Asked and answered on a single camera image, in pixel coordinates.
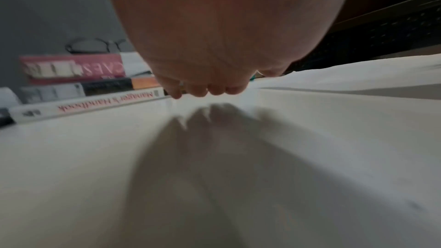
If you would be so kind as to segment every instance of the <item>book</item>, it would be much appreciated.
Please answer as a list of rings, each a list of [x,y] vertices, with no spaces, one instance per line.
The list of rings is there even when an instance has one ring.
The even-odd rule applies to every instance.
[[[160,87],[154,77],[101,79],[58,85],[24,86],[20,90],[27,104],[67,100],[122,91]]]
[[[166,97],[162,87],[125,91],[73,100],[61,100],[11,107],[9,114],[16,123],[85,113],[104,108],[150,101]]]
[[[32,85],[122,78],[151,73],[150,67],[137,52],[21,56],[19,59]]]

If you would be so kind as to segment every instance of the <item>eyeglasses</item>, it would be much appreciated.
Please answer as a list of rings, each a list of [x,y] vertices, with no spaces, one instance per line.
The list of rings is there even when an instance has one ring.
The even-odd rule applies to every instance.
[[[134,51],[132,44],[127,39],[111,41],[100,38],[76,38],[67,43],[64,48],[70,54],[100,54]]]

